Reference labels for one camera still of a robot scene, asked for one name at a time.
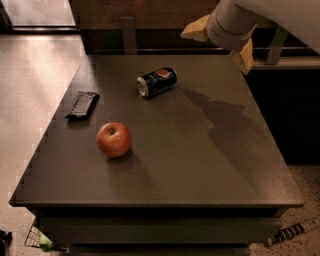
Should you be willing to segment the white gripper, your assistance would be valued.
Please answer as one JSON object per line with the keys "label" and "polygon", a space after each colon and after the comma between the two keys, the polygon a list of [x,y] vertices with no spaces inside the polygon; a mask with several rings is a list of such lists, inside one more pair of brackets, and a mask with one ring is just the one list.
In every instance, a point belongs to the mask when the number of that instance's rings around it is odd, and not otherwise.
{"label": "white gripper", "polygon": [[232,0],[221,0],[211,15],[189,23],[181,33],[183,39],[204,42],[208,38],[214,45],[230,53],[239,70],[247,75],[253,66],[252,33],[259,16]]}

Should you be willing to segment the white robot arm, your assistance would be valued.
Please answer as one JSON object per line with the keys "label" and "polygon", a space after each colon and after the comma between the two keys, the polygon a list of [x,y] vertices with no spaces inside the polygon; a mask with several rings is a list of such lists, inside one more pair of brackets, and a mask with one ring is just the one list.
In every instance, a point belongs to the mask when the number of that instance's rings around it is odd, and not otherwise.
{"label": "white robot arm", "polygon": [[253,66],[252,34],[265,17],[320,53],[320,0],[220,0],[210,15],[188,24],[181,37],[231,51],[239,69]]}

